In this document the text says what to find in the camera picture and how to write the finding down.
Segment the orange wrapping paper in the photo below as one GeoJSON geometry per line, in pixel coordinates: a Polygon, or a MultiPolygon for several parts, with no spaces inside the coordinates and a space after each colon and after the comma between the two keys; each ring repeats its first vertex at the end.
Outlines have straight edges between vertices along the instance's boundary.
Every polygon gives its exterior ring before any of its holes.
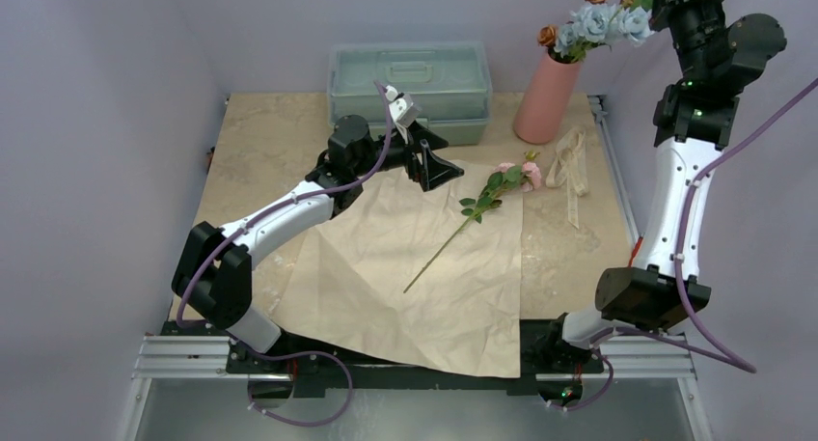
{"type": "Polygon", "coordinates": [[[309,229],[265,312],[293,335],[399,364],[514,378],[521,372],[523,197],[464,215],[492,167],[424,192],[380,173],[343,214],[309,229]]]}

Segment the beige ribbon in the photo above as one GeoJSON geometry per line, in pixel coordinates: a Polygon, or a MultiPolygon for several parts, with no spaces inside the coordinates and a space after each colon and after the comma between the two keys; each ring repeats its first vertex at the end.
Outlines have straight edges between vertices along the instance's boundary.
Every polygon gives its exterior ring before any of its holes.
{"type": "Polygon", "coordinates": [[[566,217],[580,229],[579,199],[588,193],[586,173],[586,130],[573,126],[558,140],[555,158],[545,178],[547,188],[565,187],[566,217]]]}

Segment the pink peony flower stem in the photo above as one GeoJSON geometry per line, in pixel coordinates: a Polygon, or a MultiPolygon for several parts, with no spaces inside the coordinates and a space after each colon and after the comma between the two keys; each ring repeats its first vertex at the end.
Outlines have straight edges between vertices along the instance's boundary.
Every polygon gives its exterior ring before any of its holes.
{"type": "Polygon", "coordinates": [[[536,164],[536,159],[540,155],[541,152],[530,150],[525,153],[521,164],[513,162],[499,164],[489,175],[484,187],[475,198],[464,198],[459,201],[462,206],[461,214],[465,217],[464,221],[425,263],[404,288],[403,293],[407,293],[416,285],[426,270],[471,223],[481,224],[484,213],[500,208],[503,205],[502,197],[504,195],[515,192],[531,192],[542,185],[542,171],[536,164]]]}

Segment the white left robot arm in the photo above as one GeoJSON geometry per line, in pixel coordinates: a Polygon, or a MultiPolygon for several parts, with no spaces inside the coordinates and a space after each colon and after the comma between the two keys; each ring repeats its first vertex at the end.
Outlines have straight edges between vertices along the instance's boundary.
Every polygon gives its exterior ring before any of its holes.
{"type": "Polygon", "coordinates": [[[343,213],[379,171],[402,168],[423,191],[462,177],[462,168],[435,153],[448,144],[418,123],[405,135],[394,127],[373,138],[365,118],[337,120],[315,167],[287,195],[220,228],[202,222],[190,231],[171,282],[179,306],[251,348],[263,372],[278,371],[287,359],[284,332],[252,305],[254,269],[296,235],[343,213]]]}

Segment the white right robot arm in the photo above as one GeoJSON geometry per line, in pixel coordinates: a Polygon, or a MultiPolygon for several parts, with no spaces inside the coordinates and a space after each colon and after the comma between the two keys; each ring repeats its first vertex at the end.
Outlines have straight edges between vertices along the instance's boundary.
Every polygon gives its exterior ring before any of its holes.
{"type": "Polygon", "coordinates": [[[652,2],[650,26],[669,30],[681,78],[666,87],[653,115],[657,174],[647,229],[630,265],[602,273],[593,303],[560,316],[539,339],[553,370],[587,361],[615,335],[661,339],[696,321],[710,300],[698,266],[709,187],[729,153],[741,93],[787,43],[767,14],[727,23],[723,1],[652,2]]]}

